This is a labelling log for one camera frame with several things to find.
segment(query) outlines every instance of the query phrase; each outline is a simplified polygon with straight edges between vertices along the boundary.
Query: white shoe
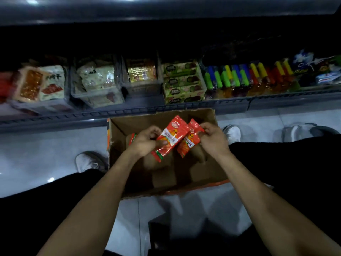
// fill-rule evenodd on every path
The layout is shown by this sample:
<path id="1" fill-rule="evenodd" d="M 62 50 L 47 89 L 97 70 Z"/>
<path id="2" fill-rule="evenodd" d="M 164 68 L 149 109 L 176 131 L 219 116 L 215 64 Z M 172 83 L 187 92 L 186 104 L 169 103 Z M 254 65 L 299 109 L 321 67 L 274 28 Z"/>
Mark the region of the white shoe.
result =
<path id="1" fill-rule="evenodd" d="M 236 125 L 228 125 L 223 129 L 224 134 L 228 138 L 228 145 L 232 145 L 235 142 L 240 142 L 241 132 L 240 128 Z"/>
<path id="2" fill-rule="evenodd" d="M 96 169 L 106 173 L 104 162 L 91 152 L 83 152 L 76 156 L 76 167 L 78 172 L 85 172 L 88 169 Z"/>

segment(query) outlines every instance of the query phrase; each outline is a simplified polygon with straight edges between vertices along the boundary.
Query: plastic bin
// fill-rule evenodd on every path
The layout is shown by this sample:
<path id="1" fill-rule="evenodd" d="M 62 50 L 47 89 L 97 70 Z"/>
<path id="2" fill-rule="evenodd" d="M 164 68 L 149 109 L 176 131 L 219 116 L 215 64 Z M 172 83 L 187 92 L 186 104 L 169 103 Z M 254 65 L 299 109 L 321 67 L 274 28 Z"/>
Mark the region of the plastic bin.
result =
<path id="1" fill-rule="evenodd" d="M 65 89 L 64 98 L 53 99 L 47 101 L 38 101 L 34 103 L 19 102 L 16 100 L 9 100 L 9 103 L 16 109 L 27 109 L 38 114 L 47 114 L 51 112 L 61 111 L 76 111 L 77 107 L 70 101 L 70 68 L 64 66 L 65 75 Z"/>
<path id="2" fill-rule="evenodd" d="M 106 89 L 86 91 L 81 77 L 76 73 L 76 68 L 71 67 L 71 95 L 83 100 L 92 108 L 124 103 L 122 92 L 116 86 Z"/>
<path id="3" fill-rule="evenodd" d="M 122 87 L 126 88 L 128 95 L 130 97 L 141 97 L 141 96 L 151 96 L 161 93 L 161 84 L 163 83 L 163 75 L 161 69 L 161 62 L 159 55 L 155 56 L 155 67 L 156 67 L 156 80 L 146 80 L 138 82 L 130 82 L 128 76 L 128 70 L 126 68 L 126 63 L 122 57 Z"/>

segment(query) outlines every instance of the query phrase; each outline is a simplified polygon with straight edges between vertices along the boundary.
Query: green cap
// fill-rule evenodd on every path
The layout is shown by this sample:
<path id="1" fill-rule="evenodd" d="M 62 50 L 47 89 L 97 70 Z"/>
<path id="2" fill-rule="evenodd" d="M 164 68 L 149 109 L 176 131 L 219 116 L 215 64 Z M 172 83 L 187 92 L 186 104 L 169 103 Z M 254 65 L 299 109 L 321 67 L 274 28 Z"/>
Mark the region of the green cap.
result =
<path id="1" fill-rule="evenodd" d="M 244 69 L 241 70 L 241 71 L 240 71 L 240 74 L 241 74 L 241 78 L 242 78 L 242 80 L 243 80 L 243 84 L 244 84 L 245 86 L 249 86 L 249 80 L 248 80 L 248 77 L 246 76 L 245 70 L 244 70 Z"/>
<path id="2" fill-rule="evenodd" d="M 204 78 L 205 78 L 205 82 L 206 82 L 207 88 L 212 90 L 213 89 L 213 84 L 212 84 L 212 81 L 211 81 L 210 74 L 209 73 L 205 73 Z"/>
<path id="3" fill-rule="evenodd" d="M 236 83 L 236 87 L 239 87 L 240 86 L 240 81 L 239 81 L 239 78 L 237 76 L 237 72 L 235 70 L 232 71 L 232 76 L 233 76 L 233 80 Z"/>
<path id="4" fill-rule="evenodd" d="M 224 82 L 225 87 L 231 87 L 231 83 L 230 83 L 230 80 L 228 78 L 228 74 L 225 70 L 221 73 L 220 77 L 221 77 L 222 81 Z"/>
<path id="5" fill-rule="evenodd" d="M 222 81 L 221 81 L 221 79 L 220 79 L 219 72 L 218 72 L 218 71 L 215 71 L 215 72 L 214 72 L 214 75 L 215 75 L 216 84 L 217 84 L 218 88 L 219 88 L 219 89 L 220 89 L 220 88 L 223 88 L 223 83 L 222 83 Z"/>

